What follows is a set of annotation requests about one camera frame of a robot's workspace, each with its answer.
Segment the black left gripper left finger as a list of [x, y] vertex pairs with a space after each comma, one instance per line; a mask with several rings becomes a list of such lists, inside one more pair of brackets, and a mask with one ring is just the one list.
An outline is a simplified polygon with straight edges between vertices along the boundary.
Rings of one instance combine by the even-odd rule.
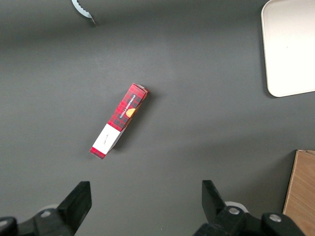
[[91, 185], [81, 181], [59, 205], [46, 206], [29, 220], [0, 218], [2, 236], [73, 236], [92, 207]]

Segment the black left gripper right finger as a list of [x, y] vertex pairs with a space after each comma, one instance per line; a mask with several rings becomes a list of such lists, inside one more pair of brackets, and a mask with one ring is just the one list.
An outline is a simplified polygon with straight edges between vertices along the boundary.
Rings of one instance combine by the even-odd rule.
[[239, 206], [229, 206], [211, 180], [202, 181], [202, 207], [207, 219], [195, 236], [303, 236], [288, 216], [267, 212], [255, 218]]

